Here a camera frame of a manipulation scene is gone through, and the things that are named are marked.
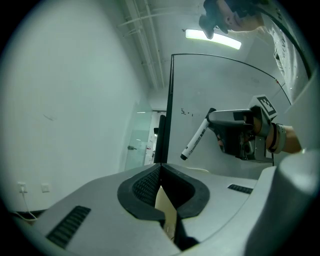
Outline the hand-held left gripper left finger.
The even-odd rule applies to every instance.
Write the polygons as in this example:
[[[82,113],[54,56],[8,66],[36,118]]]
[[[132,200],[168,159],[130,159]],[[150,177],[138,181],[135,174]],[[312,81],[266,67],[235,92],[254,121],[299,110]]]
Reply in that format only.
[[[180,249],[148,204],[159,190],[161,165],[97,178],[48,208],[33,225],[14,223],[42,256],[174,256]]]

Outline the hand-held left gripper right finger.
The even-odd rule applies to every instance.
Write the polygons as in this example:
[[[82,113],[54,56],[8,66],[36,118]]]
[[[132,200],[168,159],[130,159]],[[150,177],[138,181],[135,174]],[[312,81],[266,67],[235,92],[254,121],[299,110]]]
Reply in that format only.
[[[164,232],[185,251],[221,229],[249,198],[257,181],[175,164],[160,169],[159,209]]]

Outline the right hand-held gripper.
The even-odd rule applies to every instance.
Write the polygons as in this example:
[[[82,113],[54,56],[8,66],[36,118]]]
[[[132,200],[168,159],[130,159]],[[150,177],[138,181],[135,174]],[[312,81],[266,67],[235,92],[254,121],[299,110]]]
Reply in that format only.
[[[211,130],[223,153],[243,161],[273,163],[273,158],[267,157],[266,139],[277,115],[275,107],[262,94],[253,96],[249,109],[216,110],[206,118],[213,124]],[[259,133],[254,132],[253,118],[261,121]]]

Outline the person's right hand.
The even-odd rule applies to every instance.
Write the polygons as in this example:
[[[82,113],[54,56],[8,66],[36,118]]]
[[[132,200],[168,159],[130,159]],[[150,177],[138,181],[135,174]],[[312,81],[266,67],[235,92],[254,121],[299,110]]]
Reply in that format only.
[[[260,118],[253,117],[253,133],[258,135],[262,130],[263,122]]]

